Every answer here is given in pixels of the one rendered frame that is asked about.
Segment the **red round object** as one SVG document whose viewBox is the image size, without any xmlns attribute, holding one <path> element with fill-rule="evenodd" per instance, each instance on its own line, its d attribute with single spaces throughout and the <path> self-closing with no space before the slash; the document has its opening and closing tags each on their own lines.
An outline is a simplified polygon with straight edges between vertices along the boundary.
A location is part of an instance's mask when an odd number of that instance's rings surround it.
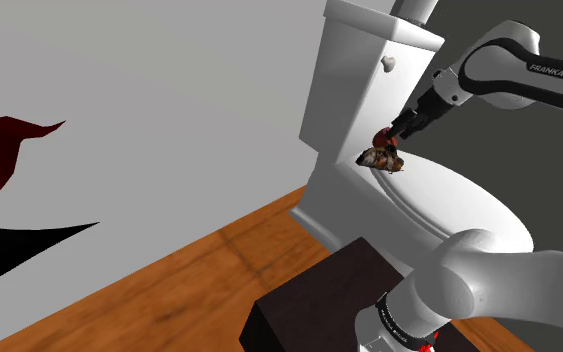
<svg viewBox="0 0 563 352">
<path fill-rule="evenodd" d="M 377 132 L 372 139 L 372 146 L 375 148 L 397 147 L 397 140 L 395 137 L 388 137 L 390 131 L 389 127 L 383 128 Z"/>
</svg>

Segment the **brown mottled figure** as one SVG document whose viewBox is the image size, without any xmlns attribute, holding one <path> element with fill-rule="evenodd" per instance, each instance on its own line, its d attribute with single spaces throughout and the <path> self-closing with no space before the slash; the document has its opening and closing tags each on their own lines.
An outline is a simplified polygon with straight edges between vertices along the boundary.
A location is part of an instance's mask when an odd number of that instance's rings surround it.
<svg viewBox="0 0 563 352">
<path fill-rule="evenodd" d="M 390 174 L 400 172 L 404 166 L 404 160 L 398 156 L 398 150 L 394 145 L 368 148 L 357 157 L 355 163 L 359 166 L 384 170 Z"/>
</svg>

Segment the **white toilet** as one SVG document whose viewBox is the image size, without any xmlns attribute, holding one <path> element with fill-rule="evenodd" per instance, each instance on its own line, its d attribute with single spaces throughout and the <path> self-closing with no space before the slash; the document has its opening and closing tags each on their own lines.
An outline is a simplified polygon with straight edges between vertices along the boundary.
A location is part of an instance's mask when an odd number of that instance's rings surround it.
<svg viewBox="0 0 563 352">
<path fill-rule="evenodd" d="M 363 238 L 403 274 L 467 229 L 487 230 L 492 252 L 534 247 L 507 206 L 442 165 L 410 153 L 394 174 L 356 162 L 402 111 L 443 45 L 425 28 L 436 1 L 407 0 L 394 15 L 327 0 L 299 134 L 317 161 L 294 220 L 330 252 Z"/>
</svg>

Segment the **dark robot stand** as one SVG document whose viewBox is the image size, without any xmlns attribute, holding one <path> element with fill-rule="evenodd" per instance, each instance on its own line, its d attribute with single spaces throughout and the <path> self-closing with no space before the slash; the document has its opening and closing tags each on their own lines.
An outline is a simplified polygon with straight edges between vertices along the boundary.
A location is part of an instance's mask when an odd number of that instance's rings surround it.
<svg viewBox="0 0 563 352">
<path fill-rule="evenodd" d="M 244 352 L 366 352 L 357 313 L 408 272 L 359 238 L 256 300 L 239 342 Z"/>
</svg>

